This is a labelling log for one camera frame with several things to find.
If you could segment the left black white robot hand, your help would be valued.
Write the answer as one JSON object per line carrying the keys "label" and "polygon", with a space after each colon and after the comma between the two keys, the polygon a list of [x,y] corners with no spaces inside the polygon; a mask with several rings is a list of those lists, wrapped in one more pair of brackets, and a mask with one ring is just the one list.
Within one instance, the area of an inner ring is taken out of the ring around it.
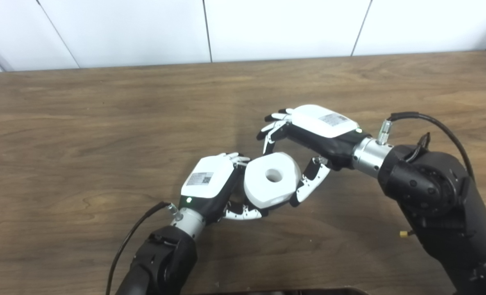
{"label": "left black white robot hand", "polygon": [[206,225],[222,218],[256,220],[267,217],[268,209],[258,209],[248,200],[230,203],[232,192],[250,161],[238,152],[201,158],[182,185],[179,209],[193,210],[202,216]]}

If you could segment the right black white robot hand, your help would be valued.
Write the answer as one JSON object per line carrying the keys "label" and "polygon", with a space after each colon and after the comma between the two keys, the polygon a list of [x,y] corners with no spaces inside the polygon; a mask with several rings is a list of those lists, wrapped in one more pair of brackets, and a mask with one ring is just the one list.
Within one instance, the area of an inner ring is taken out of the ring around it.
{"label": "right black white robot hand", "polygon": [[280,109],[267,115],[264,121],[267,125],[256,136],[263,141],[263,155],[271,154],[276,142],[285,138],[316,153],[290,197],[293,207],[304,202],[332,170],[352,170],[354,150],[369,136],[357,122],[314,104]]}

